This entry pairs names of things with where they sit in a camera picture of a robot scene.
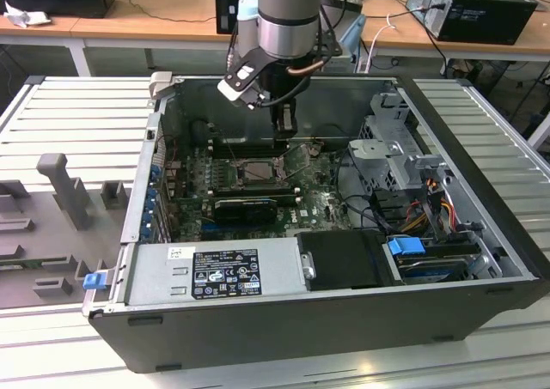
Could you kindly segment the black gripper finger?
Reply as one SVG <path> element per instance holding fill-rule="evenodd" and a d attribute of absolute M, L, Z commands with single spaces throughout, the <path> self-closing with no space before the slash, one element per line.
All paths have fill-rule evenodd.
<path fill-rule="evenodd" d="M 270 108 L 273 136 L 275 140 L 288 140 L 297 133 L 296 100 L 290 99 L 285 103 Z"/>

